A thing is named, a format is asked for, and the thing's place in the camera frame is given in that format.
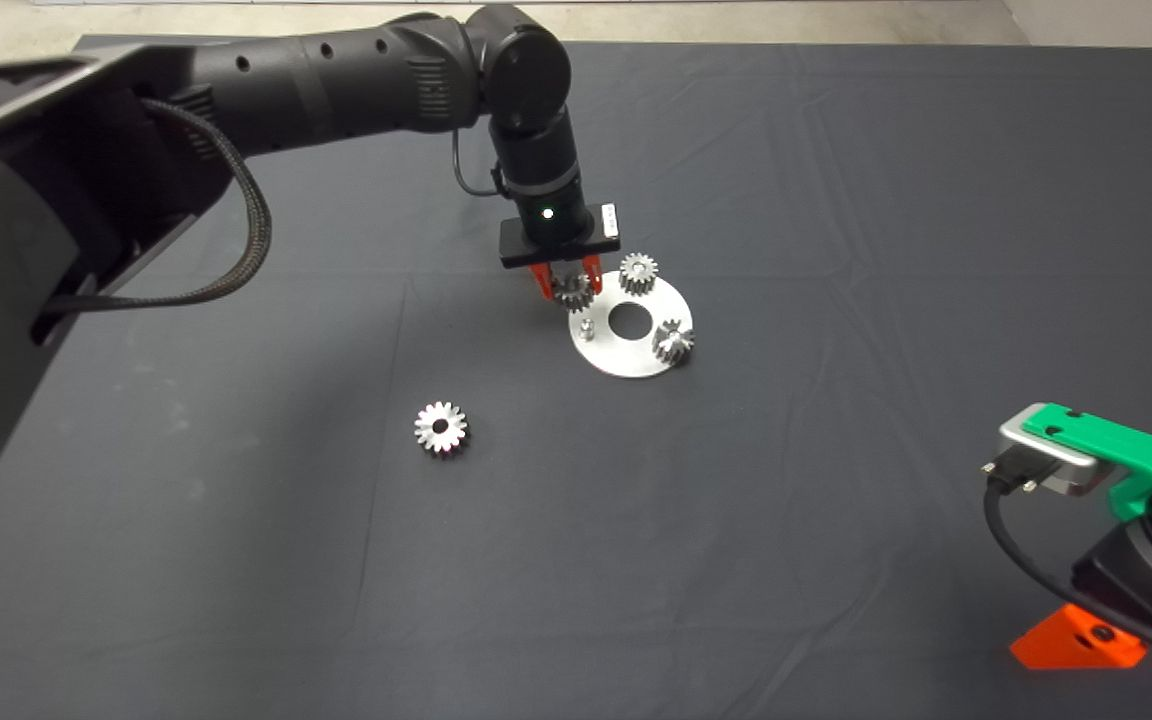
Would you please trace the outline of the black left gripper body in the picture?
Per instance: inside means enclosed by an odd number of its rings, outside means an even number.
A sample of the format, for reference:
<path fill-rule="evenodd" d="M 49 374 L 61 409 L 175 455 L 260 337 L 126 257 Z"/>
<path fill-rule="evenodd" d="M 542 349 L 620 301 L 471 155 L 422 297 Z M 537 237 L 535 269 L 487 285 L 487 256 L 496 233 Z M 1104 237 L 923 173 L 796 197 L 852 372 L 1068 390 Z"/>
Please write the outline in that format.
<path fill-rule="evenodd" d="M 613 202 L 575 205 L 521 202 L 500 223 L 499 259 L 506 270 L 576 263 L 621 250 L 620 209 Z"/>

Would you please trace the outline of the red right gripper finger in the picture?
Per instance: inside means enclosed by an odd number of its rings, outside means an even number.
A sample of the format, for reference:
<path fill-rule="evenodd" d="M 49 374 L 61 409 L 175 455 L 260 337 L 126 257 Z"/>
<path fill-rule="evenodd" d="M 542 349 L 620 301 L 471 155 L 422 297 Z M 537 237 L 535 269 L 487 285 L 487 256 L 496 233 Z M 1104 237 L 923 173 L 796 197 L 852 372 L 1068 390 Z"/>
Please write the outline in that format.
<path fill-rule="evenodd" d="M 1009 651 L 1029 670 L 1102 670 L 1130 669 L 1149 647 L 1137 635 L 1064 602 L 1021 634 Z"/>

